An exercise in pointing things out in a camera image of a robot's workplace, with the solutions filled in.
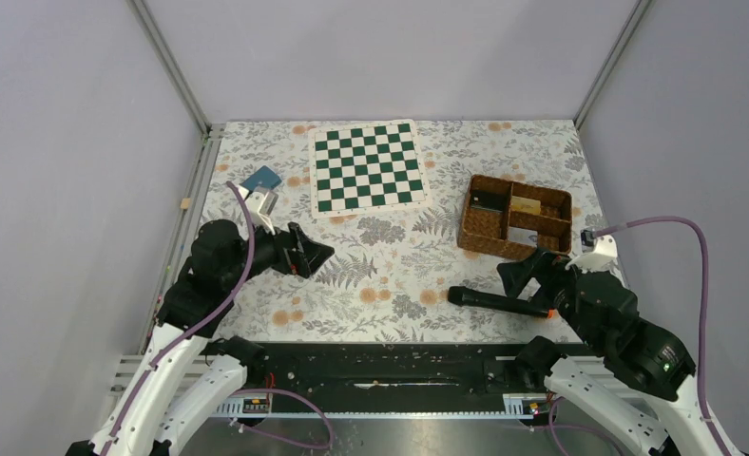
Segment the blue card holder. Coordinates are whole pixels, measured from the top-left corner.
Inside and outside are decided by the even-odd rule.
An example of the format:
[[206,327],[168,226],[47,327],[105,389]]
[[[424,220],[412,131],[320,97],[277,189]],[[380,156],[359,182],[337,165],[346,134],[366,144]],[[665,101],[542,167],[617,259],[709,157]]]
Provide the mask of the blue card holder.
[[248,178],[246,178],[240,186],[253,192],[258,187],[265,188],[268,190],[274,190],[282,183],[281,177],[268,166],[262,166]]

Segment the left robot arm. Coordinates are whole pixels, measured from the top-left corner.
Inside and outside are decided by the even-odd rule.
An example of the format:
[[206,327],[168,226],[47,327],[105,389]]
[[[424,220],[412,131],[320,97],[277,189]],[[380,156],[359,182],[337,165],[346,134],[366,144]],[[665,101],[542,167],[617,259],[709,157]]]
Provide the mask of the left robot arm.
[[237,224],[203,225],[168,289],[140,367],[103,427],[69,455],[176,455],[229,395],[265,381],[265,350],[240,336],[214,340],[240,287],[273,270],[309,278],[335,253],[300,226],[242,238]]

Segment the white card in basket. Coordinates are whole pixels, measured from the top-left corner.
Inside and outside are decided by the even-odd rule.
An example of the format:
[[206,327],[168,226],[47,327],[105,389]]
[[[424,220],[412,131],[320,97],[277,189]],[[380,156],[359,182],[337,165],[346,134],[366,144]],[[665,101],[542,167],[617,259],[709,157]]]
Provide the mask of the white card in basket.
[[538,233],[534,230],[510,226],[508,230],[508,241],[527,246],[537,246]]

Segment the gold card in basket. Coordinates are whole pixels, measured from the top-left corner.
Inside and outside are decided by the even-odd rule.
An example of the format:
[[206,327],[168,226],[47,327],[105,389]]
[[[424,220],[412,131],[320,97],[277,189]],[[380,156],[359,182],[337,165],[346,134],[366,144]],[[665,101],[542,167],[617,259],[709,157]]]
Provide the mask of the gold card in basket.
[[537,199],[512,196],[509,201],[509,210],[532,215],[542,213],[542,203]]

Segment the black card in basket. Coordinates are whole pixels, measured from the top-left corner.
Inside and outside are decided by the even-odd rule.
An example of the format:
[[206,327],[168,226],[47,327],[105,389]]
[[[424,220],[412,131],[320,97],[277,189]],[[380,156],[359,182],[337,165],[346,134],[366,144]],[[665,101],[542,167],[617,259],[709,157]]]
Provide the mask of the black card in basket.
[[509,206],[509,196],[506,193],[472,191],[470,206],[473,210],[503,213]]

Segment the brown wicker basket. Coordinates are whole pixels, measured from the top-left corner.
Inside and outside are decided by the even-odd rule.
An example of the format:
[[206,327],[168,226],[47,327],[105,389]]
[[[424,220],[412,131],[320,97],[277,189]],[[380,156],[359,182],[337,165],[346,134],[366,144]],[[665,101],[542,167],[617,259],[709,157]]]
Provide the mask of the brown wicker basket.
[[[472,191],[506,193],[509,201],[512,196],[539,200],[542,213],[510,211],[509,206],[503,213],[473,210],[470,206]],[[508,241],[510,226],[536,231],[537,246]],[[511,260],[525,259],[538,248],[566,256],[572,249],[572,235],[572,196],[567,191],[485,175],[471,177],[457,236],[459,248]]]

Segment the green white chessboard mat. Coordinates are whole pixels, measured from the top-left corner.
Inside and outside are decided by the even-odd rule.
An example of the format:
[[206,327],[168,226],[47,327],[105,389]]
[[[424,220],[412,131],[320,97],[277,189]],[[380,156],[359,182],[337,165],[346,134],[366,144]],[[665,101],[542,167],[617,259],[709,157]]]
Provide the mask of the green white chessboard mat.
[[432,192],[415,121],[324,126],[308,133],[316,219],[428,207]]

